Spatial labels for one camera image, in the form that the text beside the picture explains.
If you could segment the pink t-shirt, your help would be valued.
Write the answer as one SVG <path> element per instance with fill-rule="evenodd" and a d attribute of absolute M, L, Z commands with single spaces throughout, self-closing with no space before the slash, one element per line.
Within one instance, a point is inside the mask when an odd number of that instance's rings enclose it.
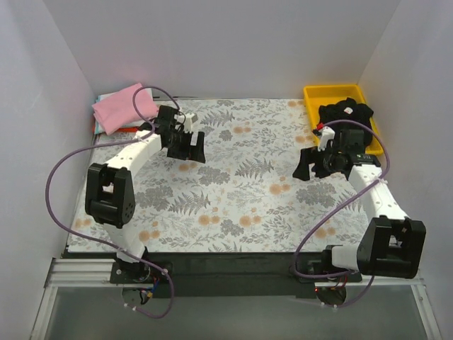
<path fill-rule="evenodd" d="M 95 119 L 94 132 L 96 134 L 105 132 L 111 135 L 126 125 L 141 121 L 142 118 L 134 109 L 132 100 L 134 93 L 140 88 L 142 84 L 137 83 L 118 92 L 100 96 L 92 105 Z M 141 90 L 135 97 L 135 103 L 142 116 L 156 117 L 158 106 L 152 98 L 151 89 Z"/>

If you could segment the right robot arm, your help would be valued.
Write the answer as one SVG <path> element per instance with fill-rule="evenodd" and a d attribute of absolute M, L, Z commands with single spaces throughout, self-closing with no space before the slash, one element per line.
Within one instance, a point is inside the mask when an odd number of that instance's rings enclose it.
<path fill-rule="evenodd" d="M 418 272 L 425 225 L 409 218 L 396 202 L 384 179 L 388 169 L 365 151 L 364 130 L 365 126 L 359 126 L 335 132 L 330 125 L 320 124 L 313 131 L 319 137 L 318 146 L 301 150 L 293 177 L 308 181 L 311 173 L 320 179 L 343 174 L 356 194 L 337 209 L 361 200 L 369 225 L 358 243 L 328 246 L 321 254 L 319 273 L 300 272 L 299 255 L 294 254 L 292 271 L 296 276 L 333 282 L 353 272 L 406 279 Z"/>

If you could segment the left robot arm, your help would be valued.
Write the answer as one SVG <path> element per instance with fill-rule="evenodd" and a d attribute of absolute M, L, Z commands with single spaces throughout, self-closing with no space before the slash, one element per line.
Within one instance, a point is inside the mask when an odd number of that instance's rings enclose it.
<path fill-rule="evenodd" d="M 138 127 L 133 142 L 104 164 L 88 168 L 85 211 L 103 226 L 116 251 L 118 269 L 135 283 L 145 282 L 151 267 L 142 259 L 147 248 L 127 224 L 136 202 L 133 179 L 155 154 L 165 149 L 167 157 L 205 162 L 204 132 L 195 132 L 195 113 L 184 114 L 170 106 L 160 106 L 158 115 Z"/>

